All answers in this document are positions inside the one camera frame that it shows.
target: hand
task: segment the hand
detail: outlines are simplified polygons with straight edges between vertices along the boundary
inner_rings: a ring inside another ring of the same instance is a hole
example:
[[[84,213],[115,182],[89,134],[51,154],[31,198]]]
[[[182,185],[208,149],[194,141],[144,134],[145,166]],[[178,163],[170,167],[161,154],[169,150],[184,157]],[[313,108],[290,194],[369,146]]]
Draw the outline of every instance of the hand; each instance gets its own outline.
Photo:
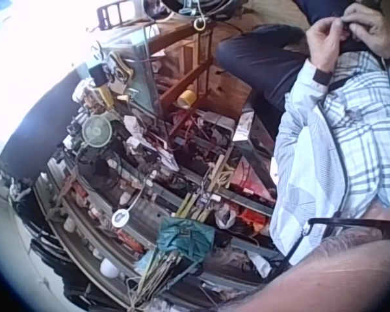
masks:
[[[339,55],[339,43],[347,37],[343,31],[341,19],[318,20],[306,32],[306,37],[311,53],[311,63],[323,72],[332,72]]]
[[[390,59],[390,24],[381,13],[353,3],[341,18],[350,30],[379,57]]]

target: forearm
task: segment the forearm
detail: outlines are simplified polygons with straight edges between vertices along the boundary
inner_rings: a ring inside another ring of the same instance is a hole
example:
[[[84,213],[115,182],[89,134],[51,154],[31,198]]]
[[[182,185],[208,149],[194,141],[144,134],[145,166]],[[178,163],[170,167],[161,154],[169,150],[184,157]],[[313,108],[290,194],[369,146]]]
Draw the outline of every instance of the forearm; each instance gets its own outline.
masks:
[[[390,289],[390,240],[378,240],[371,229],[345,232],[261,291],[218,310],[358,312],[375,306]]]

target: shirt sleeve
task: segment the shirt sleeve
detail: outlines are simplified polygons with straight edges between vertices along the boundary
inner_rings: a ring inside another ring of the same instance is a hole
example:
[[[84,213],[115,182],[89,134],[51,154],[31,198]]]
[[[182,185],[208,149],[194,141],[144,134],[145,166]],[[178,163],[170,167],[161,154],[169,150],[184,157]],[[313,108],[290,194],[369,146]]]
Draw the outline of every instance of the shirt sleeve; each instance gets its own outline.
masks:
[[[294,155],[293,146],[298,140],[300,131],[307,125],[307,115],[313,111],[319,101],[323,101],[328,91],[329,80],[330,74],[318,70],[309,60],[305,61],[286,98],[286,112],[281,117],[274,152],[279,173],[282,171],[280,166],[287,161],[286,158]]]

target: knee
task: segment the knee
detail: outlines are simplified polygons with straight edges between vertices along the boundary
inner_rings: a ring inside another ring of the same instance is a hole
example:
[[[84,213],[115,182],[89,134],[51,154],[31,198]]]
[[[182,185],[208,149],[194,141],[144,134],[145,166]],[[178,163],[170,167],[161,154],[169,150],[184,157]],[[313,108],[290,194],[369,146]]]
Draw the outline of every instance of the knee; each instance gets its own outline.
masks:
[[[228,70],[229,64],[235,60],[238,41],[239,36],[226,39],[221,41],[215,50],[215,59],[225,70]]]

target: black panel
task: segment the black panel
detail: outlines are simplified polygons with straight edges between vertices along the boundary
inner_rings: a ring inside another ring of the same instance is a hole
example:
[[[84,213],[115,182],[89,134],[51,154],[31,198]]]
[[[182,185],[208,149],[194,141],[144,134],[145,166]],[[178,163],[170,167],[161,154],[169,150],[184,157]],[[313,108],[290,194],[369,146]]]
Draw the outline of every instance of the black panel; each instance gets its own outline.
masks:
[[[7,141],[0,154],[0,169],[28,184],[36,181],[78,114],[79,104],[72,100],[72,93],[80,80],[74,70],[40,98]]]

